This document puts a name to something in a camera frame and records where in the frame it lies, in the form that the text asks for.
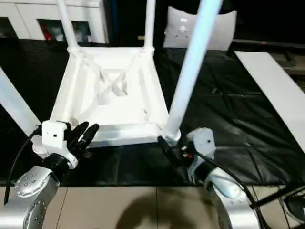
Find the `black tablecloth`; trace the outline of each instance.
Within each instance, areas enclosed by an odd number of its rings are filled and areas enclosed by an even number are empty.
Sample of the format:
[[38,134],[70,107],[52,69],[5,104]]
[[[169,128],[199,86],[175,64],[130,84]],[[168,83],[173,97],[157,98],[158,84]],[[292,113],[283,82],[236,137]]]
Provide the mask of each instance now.
[[[155,65],[168,108],[183,62],[184,49],[155,51]],[[63,48],[44,41],[0,41],[0,66],[43,121],[49,119],[68,60]],[[216,162],[247,184],[280,185],[305,181],[305,156],[287,127],[238,59],[209,51],[181,130],[213,130]],[[26,136],[0,108],[0,185]],[[158,144],[116,146],[91,151],[64,186],[180,186],[182,182]],[[29,146],[17,164],[17,178],[40,158]]]

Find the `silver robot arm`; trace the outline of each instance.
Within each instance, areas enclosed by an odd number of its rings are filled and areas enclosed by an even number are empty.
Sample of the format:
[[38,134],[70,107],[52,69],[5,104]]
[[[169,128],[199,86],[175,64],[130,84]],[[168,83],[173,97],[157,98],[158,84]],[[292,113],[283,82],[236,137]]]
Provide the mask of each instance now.
[[48,156],[15,183],[15,196],[0,210],[0,229],[41,229],[46,209],[56,195],[65,172],[74,169],[78,157],[99,129],[85,122],[73,131],[63,122],[42,123],[42,144]]
[[251,209],[251,202],[241,184],[221,168],[200,157],[214,159],[216,147],[212,130],[199,128],[190,132],[186,138],[186,144],[174,147],[170,147],[161,136],[158,141],[180,177],[187,177],[193,183],[199,178],[199,182],[204,185],[217,210],[220,228],[260,229],[256,212]]
[[[214,159],[216,150],[211,129],[199,128],[187,135],[193,150]],[[250,200],[241,185],[229,174],[194,154],[188,176],[194,182],[194,175],[203,181],[210,200],[217,209],[221,229],[260,229],[259,220],[250,207]]]

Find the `wire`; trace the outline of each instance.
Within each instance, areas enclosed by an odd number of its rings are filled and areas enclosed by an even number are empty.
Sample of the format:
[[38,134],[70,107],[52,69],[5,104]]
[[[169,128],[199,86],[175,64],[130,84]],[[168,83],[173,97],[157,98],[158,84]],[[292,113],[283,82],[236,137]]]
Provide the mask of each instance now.
[[256,201],[254,200],[251,192],[249,191],[248,187],[232,172],[230,172],[229,170],[225,169],[223,166],[219,165],[218,163],[214,162],[212,159],[210,159],[207,156],[201,155],[200,153],[198,153],[197,151],[194,152],[195,155],[201,157],[202,159],[204,159],[205,161],[207,161],[208,163],[212,164],[215,167],[219,167],[220,169],[222,169],[224,172],[226,172],[227,174],[229,174],[231,177],[233,177],[244,189],[244,192],[246,193],[247,197],[249,198],[251,205],[253,206],[253,209],[256,211],[257,217],[258,217],[258,221],[260,224],[260,227],[262,229],[271,229],[269,227],[269,225],[267,224],[266,220],[264,219],[260,208],[257,207]]
[[28,145],[28,143],[31,141],[31,139],[32,139],[35,135],[40,134],[40,132],[41,132],[41,126],[40,126],[38,129],[34,130],[34,132],[31,133],[31,134],[29,135],[29,137],[28,137],[27,140],[23,143],[22,147],[20,148],[19,152],[17,153],[17,155],[16,155],[16,157],[15,157],[15,160],[14,160],[14,163],[13,163],[13,165],[12,165],[11,168],[10,168],[10,174],[9,174],[8,179],[7,179],[7,183],[6,183],[6,187],[5,187],[5,194],[4,194],[4,203],[3,203],[3,205],[6,205],[7,202],[9,201],[11,176],[12,176],[12,174],[13,174],[13,172],[14,172],[14,168],[15,168],[15,166],[16,166],[16,163],[17,163],[17,161],[18,161],[18,159],[19,159],[19,157],[20,157],[22,151],[23,151],[24,148]]

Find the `tile floor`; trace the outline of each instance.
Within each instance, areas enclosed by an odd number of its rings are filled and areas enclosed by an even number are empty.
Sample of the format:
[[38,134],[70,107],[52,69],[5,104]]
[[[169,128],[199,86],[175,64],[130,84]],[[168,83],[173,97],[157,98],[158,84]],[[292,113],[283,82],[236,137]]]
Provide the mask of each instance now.
[[[4,187],[0,187],[3,202]],[[254,187],[258,198],[275,187]],[[278,201],[262,207],[273,229],[289,225]],[[203,188],[61,187],[50,203],[43,229],[219,229],[217,214]]]

